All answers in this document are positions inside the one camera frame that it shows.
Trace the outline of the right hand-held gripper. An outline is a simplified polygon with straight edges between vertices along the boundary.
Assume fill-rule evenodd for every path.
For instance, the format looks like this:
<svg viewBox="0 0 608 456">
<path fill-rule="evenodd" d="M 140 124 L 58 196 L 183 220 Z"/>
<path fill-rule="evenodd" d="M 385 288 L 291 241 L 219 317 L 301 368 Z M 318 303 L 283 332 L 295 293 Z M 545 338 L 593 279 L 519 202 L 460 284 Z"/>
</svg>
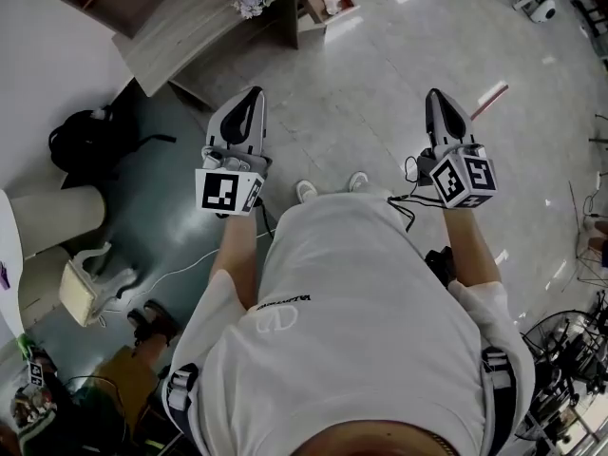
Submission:
<svg viewBox="0 0 608 456">
<path fill-rule="evenodd" d="M 450 95 L 432 88 L 425 99 L 426 130 L 431 147 L 449 147 L 437 159 L 425 149 L 417 159 L 417 183 L 433 186 L 438 201 L 447 209 L 476 208 L 498 192 L 494 164 L 485 148 L 472 143 L 472 121 L 468 113 Z"/>
</svg>

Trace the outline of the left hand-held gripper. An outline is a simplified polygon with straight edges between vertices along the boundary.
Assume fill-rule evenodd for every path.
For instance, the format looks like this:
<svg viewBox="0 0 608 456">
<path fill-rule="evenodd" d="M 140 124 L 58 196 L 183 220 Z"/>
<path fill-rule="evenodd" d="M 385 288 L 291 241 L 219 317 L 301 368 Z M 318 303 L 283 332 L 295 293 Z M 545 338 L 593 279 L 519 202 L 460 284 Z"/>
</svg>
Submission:
<svg viewBox="0 0 608 456">
<path fill-rule="evenodd" d="M 261 204 L 261 190 L 273 163 L 260 156 L 266 125 L 267 100 L 260 86 L 239 92 L 212 115 L 207 146 L 201 150 L 202 168 L 195 171 L 200 210 L 221 218 L 248 217 Z"/>
</svg>

